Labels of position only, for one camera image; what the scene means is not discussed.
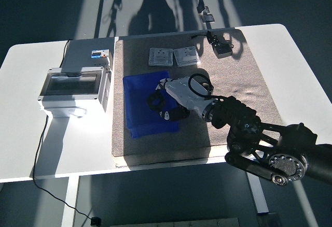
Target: plug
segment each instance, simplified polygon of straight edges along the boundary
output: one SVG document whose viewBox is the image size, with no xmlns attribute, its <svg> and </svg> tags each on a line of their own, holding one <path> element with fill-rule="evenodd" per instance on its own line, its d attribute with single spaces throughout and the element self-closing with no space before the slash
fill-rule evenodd
<svg viewBox="0 0 332 227">
<path fill-rule="evenodd" d="M 232 56 L 233 51 L 229 44 L 220 44 L 219 42 L 212 45 L 214 54 L 218 59 L 226 58 Z"/>
<path fill-rule="evenodd" d="M 91 226 L 101 226 L 102 225 L 102 219 L 99 218 L 99 217 L 93 217 L 91 218 L 91 223 L 90 223 Z"/>
</svg>

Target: black cable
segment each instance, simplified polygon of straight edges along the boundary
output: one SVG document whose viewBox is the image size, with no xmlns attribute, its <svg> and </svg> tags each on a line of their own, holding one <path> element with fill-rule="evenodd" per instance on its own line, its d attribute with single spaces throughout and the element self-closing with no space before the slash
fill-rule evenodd
<svg viewBox="0 0 332 227">
<path fill-rule="evenodd" d="M 197 96 L 200 96 L 200 97 L 202 97 L 202 98 L 206 98 L 206 99 L 213 99 L 213 98 L 214 98 L 214 99 L 218 99 L 218 100 L 220 100 L 220 99 L 223 99 L 223 100 L 227 99 L 227 97 L 225 97 L 225 96 L 203 95 L 203 94 L 200 94 L 199 92 L 195 91 L 195 90 L 192 88 L 192 86 L 191 86 L 191 80 L 192 80 L 194 77 L 202 77 L 202 78 L 204 78 L 204 79 L 207 81 L 209 87 L 210 87 L 210 88 L 213 88 L 213 86 L 212 86 L 212 84 L 211 84 L 211 81 L 210 81 L 210 79 L 209 79 L 207 76 L 205 76 L 205 75 L 203 75 L 203 74 L 200 74 L 200 73 L 195 73 L 195 74 L 192 74 L 192 75 L 189 77 L 189 79 L 188 79 L 188 87 L 189 87 L 189 89 L 190 89 L 194 94 L 196 94 Z"/>
<path fill-rule="evenodd" d="M 212 35 L 212 33 L 210 31 L 207 32 L 207 34 L 197 34 L 197 35 L 193 35 L 190 37 L 190 39 L 196 38 L 197 36 L 205 36 L 209 42 L 209 44 L 213 45 L 213 46 L 220 46 L 220 45 L 229 45 L 231 48 L 234 47 L 233 44 L 230 43 L 222 43 L 218 40 L 216 35 Z"/>
<path fill-rule="evenodd" d="M 67 40 L 66 45 L 64 45 L 64 48 L 63 48 L 63 56 L 62 56 L 62 60 L 61 60 L 60 66 L 59 66 L 60 68 L 61 68 L 62 63 L 63 63 L 63 61 L 64 61 L 64 56 L 65 56 L 65 54 L 66 54 L 67 46 L 69 45 L 69 42 L 70 42 L 71 40 L 72 40 L 72 39 Z"/>
<path fill-rule="evenodd" d="M 63 203 L 64 203 L 66 206 L 68 206 L 69 208 L 74 209 L 74 210 L 76 210 L 78 213 L 80 213 L 80 214 L 86 216 L 87 218 L 91 219 L 88 215 L 86 215 L 86 214 L 80 212 L 80 211 L 79 211 L 78 209 L 76 209 L 75 207 L 70 206 L 66 201 L 64 201 L 64 200 L 62 200 L 62 199 L 60 199 L 60 198 L 54 196 L 51 192 L 49 192 L 49 191 L 47 191 L 46 189 L 40 187 L 40 186 L 37 185 L 37 183 L 36 183 L 36 180 L 35 180 L 35 170 L 36 170 L 37 156 L 38 156 L 38 153 L 39 153 L 39 150 L 40 150 L 40 146 L 42 145 L 42 142 L 43 142 L 43 140 L 44 140 L 44 134 L 45 134 L 45 130 L 46 130 L 47 123 L 48 123 L 48 116 L 46 116 L 45 126 L 44 126 L 44 129 L 43 129 L 43 131 L 42 131 L 42 133 L 41 133 L 41 135 L 40 135 L 39 144 L 38 144 L 38 148 L 37 148 L 37 152 L 36 152 L 36 156 L 35 156 L 35 162 L 34 162 L 34 164 L 33 164 L 33 169 L 32 169 L 32 181 L 33 181 L 33 184 L 34 184 L 35 186 L 37 186 L 39 189 L 43 190 L 44 192 L 47 192 L 48 194 L 50 194 L 50 195 L 51 195 L 52 197 L 54 197 L 55 199 L 60 200 L 61 202 L 63 202 Z"/>
</svg>

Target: gray carpet mat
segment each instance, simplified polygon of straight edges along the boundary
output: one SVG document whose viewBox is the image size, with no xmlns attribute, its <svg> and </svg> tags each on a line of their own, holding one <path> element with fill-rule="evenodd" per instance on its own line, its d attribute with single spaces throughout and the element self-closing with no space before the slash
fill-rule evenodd
<svg viewBox="0 0 332 227">
<path fill-rule="evenodd" d="M 193 34 L 162 37 L 142 37 L 120 40 L 115 47 L 115 87 L 112 133 L 112 157 L 117 166 L 135 166 L 191 159 L 222 157 L 226 154 L 229 126 L 215 129 L 192 112 L 179 122 L 176 133 L 162 133 L 131 138 L 125 123 L 125 103 L 122 79 L 128 75 L 167 70 L 177 79 L 194 73 L 208 74 L 214 86 L 214 95 L 234 96 L 257 111 L 262 122 L 282 124 L 281 117 L 265 84 L 256 61 L 240 30 L 214 30 L 212 32 L 230 41 L 233 55 L 218 59 L 204 36 L 190 39 Z M 184 48 L 196 46 L 200 65 L 177 67 L 149 66 L 149 50 L 155 48 Z"/>
</svg>

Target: gray floor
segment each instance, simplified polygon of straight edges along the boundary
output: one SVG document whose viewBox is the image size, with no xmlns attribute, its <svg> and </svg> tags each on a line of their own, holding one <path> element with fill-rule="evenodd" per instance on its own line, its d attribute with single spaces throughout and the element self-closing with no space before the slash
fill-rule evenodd
<svg viewBox="0 0 332 227">
<path fill-rule="evenodd" d="M 332 0 L 203 1 L 216 20 L 211 28 L 285 25 L 332 100 Z M 204 29 L 197 4 L 198 0 L 1 0 L 0 64 L 16 44 Z M 22 62 L 24 57 L 18 57 L 20 67 L 24 67 Z M 238 193 L 237 183 L 225 182 L 225 178 L 238 179 L 243 192 Z M 105 224 L 237 216 L 243 226 L 255 226 L 244 181 L 241 172 L 221 164 L 89 176 L 81 179 L 78 206 L 88 212 L 93 206 Z M 65 197 L 67 180 L 42 183 Z M 331 186 L 310 178 L 303 185 L 317 222 L 328 226 L 332 222 Z M 264 182 L 263 188 L 270 210 L 281 215 L 284 226 L 307 225 L 301 210 L 294 211 L 299 206 L 293 188 L 278 190 Z M 63 205 L 34 189 L 31 182 L 15 182 L 5 184 L 0 192 L 0 209 L 4 226 L 59 226 Z M 246 214 L 250 223 L 245 222 Z M 77 218 L 76 225 L 81 226 L 82 218 Z"/>
</svg>

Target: electrical socket plate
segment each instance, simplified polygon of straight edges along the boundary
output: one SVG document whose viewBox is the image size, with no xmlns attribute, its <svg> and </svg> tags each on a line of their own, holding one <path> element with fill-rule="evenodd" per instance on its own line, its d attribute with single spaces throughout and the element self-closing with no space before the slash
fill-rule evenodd
<svg viewBox="0 0 332 227">
<path fill-rule="evenodd" d="M 201 63 L 196 47 L 194 46 L 175 49 L 173 52 L 176 63 L 179 67 L 187 65 L 197 65 Z"/>
<path fill-rule="evenodd" d="M 150 48 L 149 66 L 172 66 L 173 49 Z"/>
</svg>

